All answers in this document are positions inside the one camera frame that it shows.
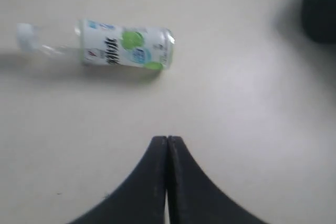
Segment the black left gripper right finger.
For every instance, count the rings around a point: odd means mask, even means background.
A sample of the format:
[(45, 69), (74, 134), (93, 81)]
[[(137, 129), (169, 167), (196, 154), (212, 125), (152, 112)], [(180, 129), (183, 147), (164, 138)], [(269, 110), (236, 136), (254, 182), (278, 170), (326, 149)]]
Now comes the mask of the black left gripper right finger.
[(259, 223), (203, 172), (183, 139), (167, 139), (166, 190), (170, 223)]

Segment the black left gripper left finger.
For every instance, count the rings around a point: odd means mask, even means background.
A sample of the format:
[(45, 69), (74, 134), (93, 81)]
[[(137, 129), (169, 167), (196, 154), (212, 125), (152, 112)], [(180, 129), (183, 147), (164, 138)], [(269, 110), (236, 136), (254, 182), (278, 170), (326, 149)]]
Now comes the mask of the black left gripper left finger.
[(165, 223), (167, 138), (155, 136), (121, 185), (72, 223)]

